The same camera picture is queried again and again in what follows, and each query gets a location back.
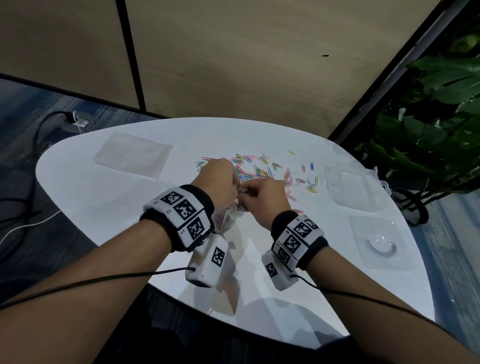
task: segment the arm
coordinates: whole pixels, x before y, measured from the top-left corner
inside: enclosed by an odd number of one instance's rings
[[[239,199],[268,230],[280,213],[290,210],[281,181],[250,180],[241,187],[249,189],[251,196],[240,194]],[[306,271],[318,286],[412,309],[329,246],[322,247],[313,256],[306,264]],[[371,358],[405,364],[480,363],[454,338],[418,317],[358,298],[328,293],[325,297],[360,348]]]
[[[212,159],[192,182],[226,208],[238,177]],[[156,222],[142,220],[17,297],[101,276],[156,271],[172,245]],[[91,363],[149,277],[116,279],[49,294],[0,311],[1,363]]]

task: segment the person's left hand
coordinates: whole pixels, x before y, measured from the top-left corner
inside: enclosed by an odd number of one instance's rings
[[[212,199],[215,210],[220,210],[235,201],[240,180],[233,164],[221,158],[209,160],[191,184],[201,188]]]

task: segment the table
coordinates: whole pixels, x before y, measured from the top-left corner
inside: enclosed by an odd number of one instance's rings
[[[111,170],[92,161],[114,130],[174,145],[158,180]],[[270,168],[271,162],[283,164],[275,172],[278,179],[283,178],[286,168],[291,168],[297,177],[314,178],[323,165],[360,165],[333,142],[296,129],[240,119],[181,118],[121,125],[65,139],[43,154],[36,175],[59,209],[88,238],[101,245],[138,221],[143,204],[150,199],[167,188],[192,181],[198,173],[196,161],[202,161],[202,157],[230,158],[236,153],[264,153]],[[267,168],[259,160],[255,163]],[[301,164],[305,165],[305,172],[301,171]],[[298,186],[291,190],[297,199],[291,201],[292,208],[304,210],[317,222],[334,249],[420,313],[434,319],[432,293],[420,252],[393,201],[381,213],[374,214],[335,204],[320,186],[317,194]],[[412,270],[381,271],[363,265],[353,242],[349,217],[375,215],[397,224],[412,259]],[[193,286],[185,280],[183,271],[154,276],[149,282],[211,317],[286,343],[317,348],[348,334],[326,299],[306,283],[299,281],[282,292],[274,288],[261,263],[261,255],[270,249],[272,238],[251,214],[238,219],[225,238],[230,241],[230,249],[224,269],[230,278],[221,287]],[[159,270],[185,267],[190,255],[170,254]],[[311,282],[305,272],[300,271],[300,275]]]

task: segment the hand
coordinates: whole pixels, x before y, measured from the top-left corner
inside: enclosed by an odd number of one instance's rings
[[[211,159],[191,183],[211,199],[215,210],[230,206],[237,198],[240,180],[233,164],[225,158]]]
[[[240,187],[247,188],[251,195],[257,196],[239,194],[238,199],[265,229],[272,229],[272,222],[280,212],[291,210],[283,181],[259,178],[242,183]]]

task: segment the person's right forearm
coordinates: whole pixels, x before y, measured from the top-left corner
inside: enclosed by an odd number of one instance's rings
[[[307,273],[320,287],[412,309],[330,247],[317,253]],[[372,358],[392,363],[480,363],[458,341],[419,317],[358,298],[324,295],[360,348]]]

